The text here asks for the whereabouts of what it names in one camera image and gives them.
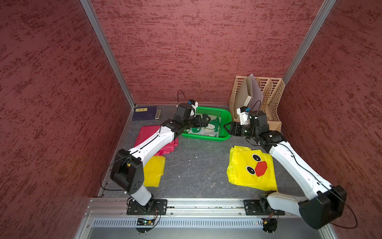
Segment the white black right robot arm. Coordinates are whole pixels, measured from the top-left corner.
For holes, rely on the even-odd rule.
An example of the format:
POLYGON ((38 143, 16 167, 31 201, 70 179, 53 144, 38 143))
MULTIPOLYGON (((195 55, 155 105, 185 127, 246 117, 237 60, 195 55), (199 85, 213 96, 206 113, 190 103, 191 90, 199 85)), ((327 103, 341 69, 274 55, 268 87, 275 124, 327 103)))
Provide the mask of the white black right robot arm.
POLYGON ((271 130, 263 111, 239 112, 240 122, 224 124, 229 135, 253 139, 293 177, 304 196, 297 197, 269 190, 262 194, 258 209, 263 214, 284 211, 301 217, 311 228, 321 229, 343 215, 347 192, 333 186, 315 172, 292 148, 285 137, 271 130))

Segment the yellow duck raincoat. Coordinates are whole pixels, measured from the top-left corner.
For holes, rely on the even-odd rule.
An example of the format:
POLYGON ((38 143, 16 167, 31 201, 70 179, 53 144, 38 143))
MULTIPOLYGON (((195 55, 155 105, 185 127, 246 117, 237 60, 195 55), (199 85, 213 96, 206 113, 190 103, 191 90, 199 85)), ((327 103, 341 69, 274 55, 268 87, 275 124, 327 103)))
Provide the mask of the yellow duck raincoat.
POLYGON ((230 149, 228 181, 262 191, 278 191, 273 158, 261 150, 234 146, 230 149))

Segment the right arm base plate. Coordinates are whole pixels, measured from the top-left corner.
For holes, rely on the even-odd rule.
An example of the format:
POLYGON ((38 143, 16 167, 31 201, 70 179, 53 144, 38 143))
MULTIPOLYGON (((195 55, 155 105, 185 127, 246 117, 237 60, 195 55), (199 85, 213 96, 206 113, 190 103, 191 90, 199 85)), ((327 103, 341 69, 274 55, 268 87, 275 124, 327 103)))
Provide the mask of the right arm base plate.
POLYGON ((285 212, 271 209, 263 200, 244 200, 246 216, 284 216, 285 212))

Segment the plain yellow raincoat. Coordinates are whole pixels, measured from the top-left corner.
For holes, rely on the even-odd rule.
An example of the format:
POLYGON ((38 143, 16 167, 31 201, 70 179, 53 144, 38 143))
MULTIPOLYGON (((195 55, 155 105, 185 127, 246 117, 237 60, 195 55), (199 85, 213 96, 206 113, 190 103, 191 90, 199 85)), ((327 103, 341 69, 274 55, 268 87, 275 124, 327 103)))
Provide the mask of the plain yellow raincoat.
POLYGON ((166 158, 153 156, 144 167, 144 186, 159 187, 161 177, 164 174, 166 158))

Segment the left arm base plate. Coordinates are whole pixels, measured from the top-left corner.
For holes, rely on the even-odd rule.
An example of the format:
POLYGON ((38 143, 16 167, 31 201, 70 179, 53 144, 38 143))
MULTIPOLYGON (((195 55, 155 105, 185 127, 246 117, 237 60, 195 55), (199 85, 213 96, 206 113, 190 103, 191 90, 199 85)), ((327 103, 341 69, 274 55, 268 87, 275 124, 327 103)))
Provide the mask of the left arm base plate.
POLYGON ((146 206, 140 205, 134 199, 127 202, 127 215, 163 216, 166 215, 168 200, 152 199, 146 206))

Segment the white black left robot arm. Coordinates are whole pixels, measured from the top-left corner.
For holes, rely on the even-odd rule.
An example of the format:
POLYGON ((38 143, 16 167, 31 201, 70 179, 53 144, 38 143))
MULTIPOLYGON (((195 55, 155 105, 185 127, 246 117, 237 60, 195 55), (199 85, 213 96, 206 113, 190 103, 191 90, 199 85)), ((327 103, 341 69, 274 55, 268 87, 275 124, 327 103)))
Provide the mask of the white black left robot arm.
POLYGON ((173 118, 164 121, 160 128, 145 141, 129 150, 119 150, 110 164, 110 179, 141 206, 153 201, 153 195, 144 186, 144 167, 164 146, 174 141, 186 129, 207 127, 211 121, 207 114, 197 114, 198 102, 189 100, 177 105, 173 118))

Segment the dinosaur print raincoat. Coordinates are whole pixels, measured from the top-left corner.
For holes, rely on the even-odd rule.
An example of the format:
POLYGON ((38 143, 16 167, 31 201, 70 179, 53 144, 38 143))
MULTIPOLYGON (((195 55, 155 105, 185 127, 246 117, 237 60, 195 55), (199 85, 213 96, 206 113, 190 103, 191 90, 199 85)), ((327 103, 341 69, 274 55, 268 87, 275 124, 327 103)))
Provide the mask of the dinosaur print raincoat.
POLYGON ((186 132, 199 136, 219 137, 221 117, 209 116, 211 120, 207 127, 194 127, 186 130, 186 132))

